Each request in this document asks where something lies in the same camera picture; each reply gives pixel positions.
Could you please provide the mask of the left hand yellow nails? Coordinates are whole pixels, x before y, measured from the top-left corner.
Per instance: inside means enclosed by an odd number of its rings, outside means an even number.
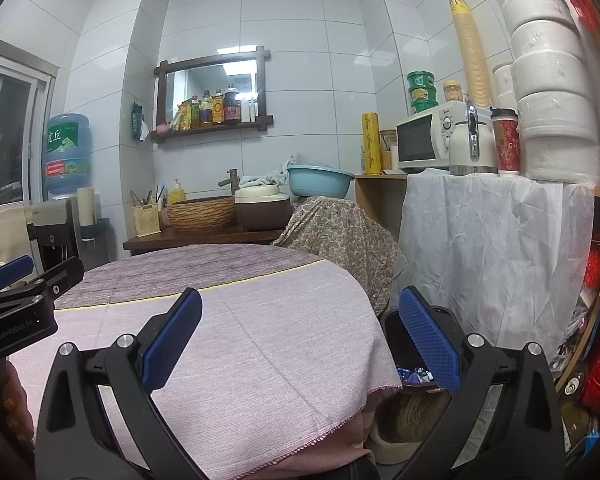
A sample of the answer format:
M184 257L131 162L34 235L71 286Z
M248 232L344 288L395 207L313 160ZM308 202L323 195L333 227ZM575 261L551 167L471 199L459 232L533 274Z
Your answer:
M28 409L26 390L21 385L16 368L6 362L6 382L0 394L1 406L6 410L6 424L21 442L34 437L33 418Z

